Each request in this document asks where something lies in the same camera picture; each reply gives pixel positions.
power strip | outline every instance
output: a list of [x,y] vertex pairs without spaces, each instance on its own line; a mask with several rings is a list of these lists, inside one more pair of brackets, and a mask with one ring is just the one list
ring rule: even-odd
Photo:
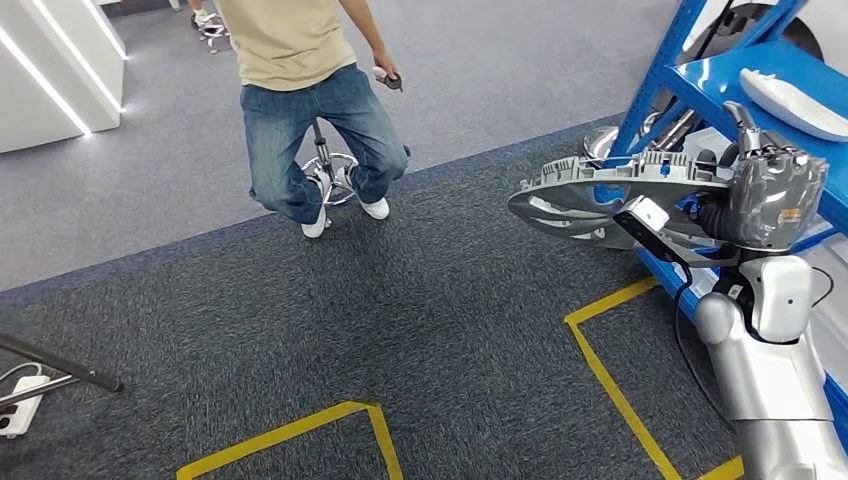
[[[21,377],[18,384],[15,385],[14,393],[44,385],[49,381],[50,377],[46,375]],[[41,403],[41,397],[41,395],[37,395],[8,407],[0,408],[0,436],[11,439],[26,433],[29,430],[29,424],[35,417],[35,411]]]

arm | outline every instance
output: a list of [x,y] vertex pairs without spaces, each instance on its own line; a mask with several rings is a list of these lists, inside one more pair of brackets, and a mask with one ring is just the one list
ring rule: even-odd
[[374,52],[374,64],[386,71],[389,78],[396,78],[395,66],[392,63],[386,51],[386,46],[383,44],[383,39],[380,37],[380,32],[377,30],[377,25],[374,23],[374,17],[371,15],[371,9],[368,8],[366,0],[339,0],[339,3],[344,8],[347,16],[356,25],[356,28],[365,37],[365,41]]

jeans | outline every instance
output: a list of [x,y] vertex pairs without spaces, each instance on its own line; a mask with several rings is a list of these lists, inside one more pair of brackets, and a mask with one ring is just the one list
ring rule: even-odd
[[302,90],[242,87],[251,198],[298,223],[318,220],[320,190],[295,162],[306,131],[318,117],[338,130],[358,160],[350,181],[359,199],[375,203],[383,198],[389,184],[403,175],[407,156],[369,82],[356,65],[348,65]]

white cabinet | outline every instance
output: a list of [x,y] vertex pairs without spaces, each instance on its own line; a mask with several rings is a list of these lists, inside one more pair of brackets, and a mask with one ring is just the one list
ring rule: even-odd
[[115,128],[124,45],[93,0],[4,0],[0,152]]

led light strip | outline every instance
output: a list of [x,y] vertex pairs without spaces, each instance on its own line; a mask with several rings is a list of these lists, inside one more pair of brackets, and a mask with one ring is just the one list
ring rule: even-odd
[[47,81],[44,75],[38,70],[38,68],[36,68],[32,61],[30,61],[29,57],[27,57],[20,47],[18,47],[18,44],[16,44],[15,41],[12,40],[12,37],[6,33],[6,30],[3,30],[3,27],[0,27],[0,43],[9,49],[12,56],[15,57],[15,59],[30,75],[32,75],[35,82],[44,89],[45,92],[47,92],[47,95],[50,96],[50,98],[56,103],[56,106],[62,110],[62,112],[68,117],[68,119],[70,119],[71,122],[73,122],[74,125],[77,126],[77,128],[79,128],[80,132],[86,136],[91,135],[91,129],[88,128],[85,122],[83,122],[79,115],[77,115],[77,112],[68,105],[68,102],[59,95],[59,92],[57,92],[56,89],[53,88],[53,85]]
[[112,47],[115,48],[115,51],[118,52],[118,55],[121,56],[123,60],[129,60],[130,57],[127,56],[127,52],[124,51],[124,47],[121,46],[121,42],[115,37],[115,34],[112,33],[112,30],[109,28],[109,25],[106,25],[106,21],[103,20],[103,15],[101,15],[97,11],[97,7],[94,6],[94,0],[80,0],[85,8],[88,9],[88,12],[91,13],[91,16],[94,17],[94,21],[97,22],[97,25],[100,26],[100,29],[103,30],[103,33],[106,35],[106,38],[109,39],[109,42],[112,44]]
[[91,77],[91,79],[94,81],[94,84],[97,85],[97,88],[99,88],[103,95],[106,96],[106,99],[109,100],[109,103],[112,104],[112,107],[119,113],[123,113],[124,108],[121,107],[121,104],[118,103],[118,100],[115,99],[115,96],[112,95],[112,92],[110,92],[109,89],[106,88],[106,84],[103,83],[103,80],[100,78],[99,75],[97,75],[97,72],[95,72],[94,69],[91,68],[91,65],[88,63],[85,57],[82,56],[82,52],[80,52],[77,46],[74,45],[74,42],[71,41],[71,39],[68,37],[68,34],[66,34],[64,30],[62,30],[62,27],[59,26],[59,22],[57,22],[56,18],[53,17],[53,14],[51,14],[50,11],[47,10],[47,7],[44,6],[44,3],[41,0],[31,1],[32,4],[35,5],[35,8],[37,8],[38,11],[41,12],[41,15],[44,16],[44,19],[47,20],[47,23],[50,25],[50,27],[52,27],[53,30],[56,32],[56,35],[58,35],[62,42],[65,44],[65,46],[68,47],[68,50],[71,51],[71,54],[74,56],[74,58],[76,58],[80,65],[82,65],[82,68],[83,70],[85,70],[85,73],[87,73],[88,76]]

